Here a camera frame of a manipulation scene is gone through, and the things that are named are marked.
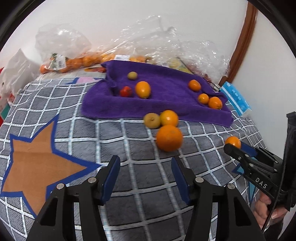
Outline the right hand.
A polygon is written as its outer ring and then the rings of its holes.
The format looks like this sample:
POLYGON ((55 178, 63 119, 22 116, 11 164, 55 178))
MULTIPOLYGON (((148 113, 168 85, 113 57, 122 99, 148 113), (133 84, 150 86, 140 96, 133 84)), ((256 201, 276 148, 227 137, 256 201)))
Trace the right hand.
MULTIPOLYGON (((263 228, 263 225, 269 215, 269 210, 267 206, 270 204, 271 204, 271 199, 260 191, 259 199, 255 202, 255 206, 253 210, 253 214, 260 228, 263 228)), ((288 211, 284 207, 278 207, 274 209, 271 215, 271 218, 269 220, 269 224, 273 225, 280 222, 281 220, 284 219, 287 213, 288 211)))

